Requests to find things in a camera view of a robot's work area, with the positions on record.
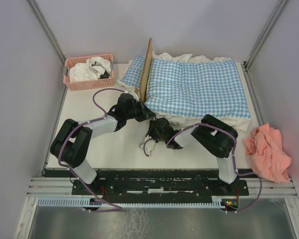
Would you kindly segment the wooden pet bed frame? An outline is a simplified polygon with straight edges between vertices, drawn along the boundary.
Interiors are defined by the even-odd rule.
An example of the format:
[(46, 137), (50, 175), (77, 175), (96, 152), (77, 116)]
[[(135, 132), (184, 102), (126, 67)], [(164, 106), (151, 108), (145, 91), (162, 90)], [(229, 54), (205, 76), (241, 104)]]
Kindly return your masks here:
[(153, 55), (153, 39), (150, 38), (148, 43), (147, 53), (145, 56), (144, 65), (143, 65), (143, 71), (139, 83), (139, 95), (140, 95), (140, 100), (143, 103), (145, 103), (146, 101), (147, 84), (148, 84), (148, 79), (150, 74), (152, 55)]

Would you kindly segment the blue gingham mattress pad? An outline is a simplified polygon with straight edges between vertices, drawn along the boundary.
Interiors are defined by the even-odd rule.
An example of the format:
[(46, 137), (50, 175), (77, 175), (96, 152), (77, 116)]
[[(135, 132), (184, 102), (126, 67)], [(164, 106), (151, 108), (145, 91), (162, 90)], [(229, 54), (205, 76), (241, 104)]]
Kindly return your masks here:
[(197, 122), (206, 114), (243, 131), (251, 122), (240, 74), (230, 58), (154, 56), (146, 106), (179, 124)]

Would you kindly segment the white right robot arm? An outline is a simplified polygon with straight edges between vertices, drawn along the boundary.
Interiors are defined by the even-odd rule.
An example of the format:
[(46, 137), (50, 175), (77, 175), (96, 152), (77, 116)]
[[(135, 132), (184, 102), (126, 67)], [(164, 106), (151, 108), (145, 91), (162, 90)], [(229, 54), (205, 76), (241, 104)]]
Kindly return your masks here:
[(163, 142), (173, 150), (182, 149), (193, 143), (200, 143), (209, 153), (216, 157), (219, 174), (219, 190), (230, 195), (237, 189), (235, 150), (237, 146), (237, 131), (212, 115), (205, 115), (201, 122), (182, 129), (174, 129), (165, 118), (152, 119), (143, 143), (143, 151), (149, 156), (146, 144)]

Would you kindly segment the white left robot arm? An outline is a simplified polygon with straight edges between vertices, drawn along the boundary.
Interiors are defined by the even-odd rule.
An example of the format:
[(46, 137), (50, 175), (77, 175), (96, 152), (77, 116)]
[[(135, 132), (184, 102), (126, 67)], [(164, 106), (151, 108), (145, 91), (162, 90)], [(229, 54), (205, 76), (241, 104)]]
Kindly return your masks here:
[(85, 191), (96, 194), (100, 190), (100, 181), (86, 159), (90, 141), (103, 134), (119, 131), (128, 120), (143, 122), (154, 117), (155, 113), (142, 101), (136, 100), (131, 94), (122, 93), (117, 103), (98, 119), (82, 123), (67, 119), (52, 142), (50, 153), (84, 182)]

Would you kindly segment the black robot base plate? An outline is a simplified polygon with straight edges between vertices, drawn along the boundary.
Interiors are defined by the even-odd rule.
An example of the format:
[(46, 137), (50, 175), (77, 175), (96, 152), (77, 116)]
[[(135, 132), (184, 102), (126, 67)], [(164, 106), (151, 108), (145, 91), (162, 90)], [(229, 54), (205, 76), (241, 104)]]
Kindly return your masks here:
[(248, 196), (247, 182), (237, 177), (232, 184), (221, 181), (217, 170), (108, 170), (97, 171), (91, 184), (78, 179), (73, 195), (106, 195), (107, 200), (131, 200), (131, 194), (149, 194), (151, 190), (187, 194), (209, 200), (212, 196)]

